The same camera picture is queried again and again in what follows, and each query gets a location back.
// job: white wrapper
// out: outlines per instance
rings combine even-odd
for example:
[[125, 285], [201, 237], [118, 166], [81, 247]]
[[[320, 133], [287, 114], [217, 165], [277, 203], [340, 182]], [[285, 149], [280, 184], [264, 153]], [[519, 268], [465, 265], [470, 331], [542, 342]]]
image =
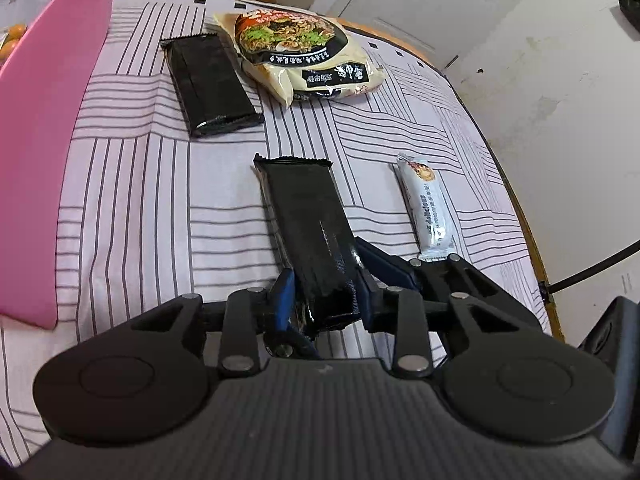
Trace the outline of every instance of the white wrapper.
[[398, 169], [418, 235], [421, 260], [439, 260], [454, 252], [453, 222], [438, 175], [424, 158], [400, 153]]

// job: pink box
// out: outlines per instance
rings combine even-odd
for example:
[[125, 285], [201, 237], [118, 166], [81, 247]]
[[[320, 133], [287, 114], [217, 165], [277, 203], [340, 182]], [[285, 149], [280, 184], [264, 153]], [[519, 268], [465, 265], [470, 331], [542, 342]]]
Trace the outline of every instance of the pink box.
[[57, 323], [66, 154], [112, 0], [51, 0], [0, 68], [0, 313]]

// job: black wrapper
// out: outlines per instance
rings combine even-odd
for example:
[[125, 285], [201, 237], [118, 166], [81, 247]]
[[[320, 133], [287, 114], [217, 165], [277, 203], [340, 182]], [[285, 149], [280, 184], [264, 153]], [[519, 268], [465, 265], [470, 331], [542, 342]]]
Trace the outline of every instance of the black wrapper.
[[191, 137], [231, 132], [264, 121], [242, 88], [217, 34], [162, 40]]
[[331, 174], [331, 162], [255, 155], [283, 264], [296, 275], [298, 323], [307, 335], [359, 319], [353, 233]]

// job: wall stain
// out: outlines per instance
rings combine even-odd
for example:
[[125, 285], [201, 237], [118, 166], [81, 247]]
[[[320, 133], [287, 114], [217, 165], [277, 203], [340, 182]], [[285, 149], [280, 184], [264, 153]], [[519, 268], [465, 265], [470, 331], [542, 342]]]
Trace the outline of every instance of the wall stain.
[[556, 101], [546, 96], [542, 96], [536, 102], [536, 108], [533, 111], [533, 115], [531, 118], [531, 124], [539, 123], [540, 121], [544, 121], [548, 118], [553, 112], [556, 111], [560, 101]]
[[526, 37], [527, 43], [529, 44], [529, 46], [531, 47], [532, 50], [535, 50], [536, 52], [538, 52], [540, 50], [540, 41], [537, 41], [534, 37], [532, 36], [527, 36]]
[[598, 79], [600, 79], [600, 75], [591, 75], [590, 72], [582, 72], [582, 75], [580, 76], [580, 82], [584, 81], [584, 83], [590, 87], [595, 85]]

